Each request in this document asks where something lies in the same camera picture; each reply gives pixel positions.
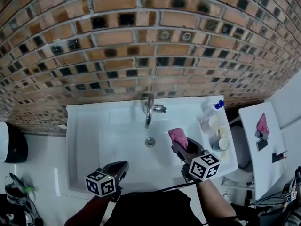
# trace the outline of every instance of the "pink cloth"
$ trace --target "pink cloth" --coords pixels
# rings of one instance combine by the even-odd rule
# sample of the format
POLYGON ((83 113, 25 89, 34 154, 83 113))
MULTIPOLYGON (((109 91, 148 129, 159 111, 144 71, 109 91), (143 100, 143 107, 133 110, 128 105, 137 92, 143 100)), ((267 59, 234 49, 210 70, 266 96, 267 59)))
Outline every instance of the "pink cloth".
POLYGON ((169 134, 172 142, 176 141, 185 150, 187 149, 188 140, 187 140, 187 138, 185 136, 185 133, 184 133, 183 129, 181 129, 181 128, 175 128, 175 129, 169 130, 168 134, 169 134))
POLYGON ((259 122, 257 124, 257 130, 264 131, 265 133, 267 133, 267 135, 269 134, 269 128, 267 125, 267 119, 265 117, 265 113, 263 113, 261 118, 259 119, 259 122))

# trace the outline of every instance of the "white floor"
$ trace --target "white floor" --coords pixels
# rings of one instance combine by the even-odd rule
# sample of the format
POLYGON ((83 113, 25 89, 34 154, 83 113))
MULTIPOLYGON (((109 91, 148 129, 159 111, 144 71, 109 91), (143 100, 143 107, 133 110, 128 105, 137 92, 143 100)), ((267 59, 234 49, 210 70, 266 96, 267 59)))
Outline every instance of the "white floor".
MULTIPOLYGON (((26 135, 28 143, 28 159, 22 164, 6 164, 0 166, 0 178, 4 180, 10 172, 35 186, 35 194, 31 194, 37 210, 44 220, 45 226, 62 226, 77 213, 93 196, 88 193, 70 191, 67 186, 65 166, 65 138, 26 135)), ((224 194, 227 192, 232 201, 243 204, 244 191, 221 186, 223 178, 213 183, 224 194)), ((181 189, 191 198, 191 208, 202 223, 206 220, 202 213, 195 186, 181 189)), ((4 193, 4 183, 0 183, 0 194, 4 193)), ((109 204, 103 222, 107 221, 115 204, 109 204)))

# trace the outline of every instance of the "sink basin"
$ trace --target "sink basin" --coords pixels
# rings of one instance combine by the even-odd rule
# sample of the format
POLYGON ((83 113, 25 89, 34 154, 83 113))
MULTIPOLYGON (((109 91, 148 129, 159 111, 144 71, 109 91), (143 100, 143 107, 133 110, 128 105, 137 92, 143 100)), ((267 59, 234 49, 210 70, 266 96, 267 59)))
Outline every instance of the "sink basin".
MULTIPOLYGON (((148 129, 144 127, 144 101, 125 101, 72 105, 67 107, 66 160, 68 185, 71 190, 85 191, 84 176, 98 167, 115 161, 128 161, 129 170, 120 186, 122 193, 154 191, 184 184, 182 161, 171 149, 168 131, 182 128, 185 135, 211 151, 209 138, 201 131, 198 118, 202 105, 223 99, 190 97, 157 99, 168 112, 152 115, 148 129), (148 147, 147 138, 155 144, 148 147)), ((237 160, 229 126, 230 148, 222 158, 222 166, 215 177, 237 169, 237 160)))

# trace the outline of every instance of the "black device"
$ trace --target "black device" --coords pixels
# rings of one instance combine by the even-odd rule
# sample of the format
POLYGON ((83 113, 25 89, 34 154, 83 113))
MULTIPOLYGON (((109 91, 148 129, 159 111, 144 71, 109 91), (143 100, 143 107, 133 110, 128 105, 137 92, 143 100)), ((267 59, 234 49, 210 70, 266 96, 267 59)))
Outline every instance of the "black device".
POLYGON ((256 142, 256 144, 257 150, 260 152, 263 148, 265 148, 268 145, 268 141, 260 139, 258 142, 256 142))

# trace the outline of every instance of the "chrome faucet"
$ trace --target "chrome faucet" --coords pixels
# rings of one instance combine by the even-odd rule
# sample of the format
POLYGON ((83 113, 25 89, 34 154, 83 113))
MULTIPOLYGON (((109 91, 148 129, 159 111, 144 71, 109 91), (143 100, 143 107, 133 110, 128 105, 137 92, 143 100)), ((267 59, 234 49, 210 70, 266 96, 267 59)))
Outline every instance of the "chrome faucet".
POLYGON ((144 112, 146 113, 145 128, 148 129, 151 123, 152 112, 166 113, 167 108, 163 105, 154 105, 154 94, 148 94, 147 101, 144 104, 144 112))

